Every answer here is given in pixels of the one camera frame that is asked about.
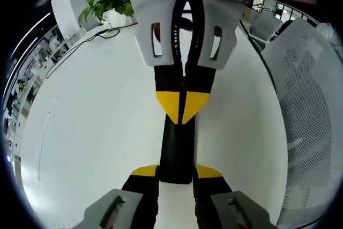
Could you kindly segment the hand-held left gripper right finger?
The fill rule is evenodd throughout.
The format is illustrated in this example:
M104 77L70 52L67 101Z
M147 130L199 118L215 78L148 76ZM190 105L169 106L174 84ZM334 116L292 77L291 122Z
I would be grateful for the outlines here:
M266 209L241 191L232 191L214 168L196 165L193 174L199 228L276 228Z

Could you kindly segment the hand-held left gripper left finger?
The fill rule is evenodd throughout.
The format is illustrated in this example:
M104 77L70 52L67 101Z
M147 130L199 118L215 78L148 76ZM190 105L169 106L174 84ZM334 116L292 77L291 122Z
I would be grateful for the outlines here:
M158 214L158 165L134 170L121 189L112 189L85 209L83 228L153 228Z

